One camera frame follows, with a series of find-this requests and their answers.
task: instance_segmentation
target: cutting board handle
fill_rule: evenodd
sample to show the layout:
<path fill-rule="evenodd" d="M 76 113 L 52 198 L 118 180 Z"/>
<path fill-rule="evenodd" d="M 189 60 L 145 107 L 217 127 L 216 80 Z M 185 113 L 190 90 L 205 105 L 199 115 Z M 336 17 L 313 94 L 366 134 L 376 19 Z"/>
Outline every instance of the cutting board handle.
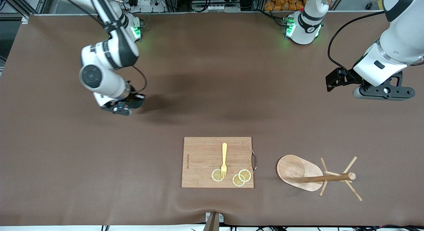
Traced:
<path fill-rule="evenodd" d="M 255 152 L 252 150 L 252 169 L 253 174 L 255 174 L 256 168 L 258 167 L 258 160 L 256 158 Z"/>

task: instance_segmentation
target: metal handle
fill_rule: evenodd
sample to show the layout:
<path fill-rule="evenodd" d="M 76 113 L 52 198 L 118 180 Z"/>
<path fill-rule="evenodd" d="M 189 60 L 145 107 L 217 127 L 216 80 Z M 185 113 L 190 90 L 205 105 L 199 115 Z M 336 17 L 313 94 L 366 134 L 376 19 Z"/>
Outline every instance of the metal handle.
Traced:
<path fill-rule="evenodd" d="M 256 154 L 255 154 L 255 152 L 253 150 L 252 150 L 252 155 L 253 155 L 254 161 L 255 161 L 255 168 L 253 168 L 253 166 L 252 166 L 252 168 L 253 168 L 253 174 L 255 174 L 255 171 L 256 171 L 256 168 L 257 168 L 257 164 L 258 164 L 258 160 L 257 160 Z"/>

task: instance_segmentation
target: wooden base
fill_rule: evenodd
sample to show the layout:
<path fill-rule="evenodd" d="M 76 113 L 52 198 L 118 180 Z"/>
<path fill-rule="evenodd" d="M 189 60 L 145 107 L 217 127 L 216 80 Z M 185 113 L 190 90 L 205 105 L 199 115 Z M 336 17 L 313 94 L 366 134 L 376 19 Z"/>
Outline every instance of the wooden base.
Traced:
<path fill-rule="evenodd" d="M 295 155 L 281 157 L 277 163 L 277 173 L 285 183 L 307 191 L 318 190 L 323 184 L 321 181 L 305 181 L 306 178 L 322 176 L 323 173 L 317 165 Z"/>

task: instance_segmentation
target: wooden cutting board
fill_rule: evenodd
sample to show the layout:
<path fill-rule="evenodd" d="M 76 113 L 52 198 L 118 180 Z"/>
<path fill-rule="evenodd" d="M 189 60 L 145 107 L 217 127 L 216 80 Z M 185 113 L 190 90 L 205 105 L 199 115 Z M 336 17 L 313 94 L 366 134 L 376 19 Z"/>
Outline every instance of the wooden cutting board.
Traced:
<path fill-rule="evenodd" d="M 212 179 L 212 172 L 221 169 L 224 142 L 228 145 L 227 175 L 224 180 L 216 182 Z M 184 138 L 182 187 L 238 188 L 232 178 L 242 169 L 248 169 L 252 178 L 240 188 L 253 188 L 251 137 Z"/>

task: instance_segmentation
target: wooden stand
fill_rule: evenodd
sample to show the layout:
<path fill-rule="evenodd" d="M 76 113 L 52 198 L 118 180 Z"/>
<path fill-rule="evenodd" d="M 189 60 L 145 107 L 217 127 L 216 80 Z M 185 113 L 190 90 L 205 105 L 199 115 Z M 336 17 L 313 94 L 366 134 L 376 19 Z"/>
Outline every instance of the wooden stand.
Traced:
<path fill-rule="evenodd" d="M 342 181 L 349 186 L 359 201 L 362 201 L 362 198 L 350 184 L 356 179 L 356 175 L 353 172 L 348 172 L 356 158 L 357 157 L 354 157 L 352 159 L 342 174 L 327 171 L 324 159 L 321 158 L 324 173 L 326 174 L 323 175 L 321 169 L 317 165 L 295 155 L 286 155 L 278 160 L 277 173 L 285 183 L 303 190 L 315 191 L 322 187 L 319 194 L 320 196 L 323 195 L 329 181 Z"/>

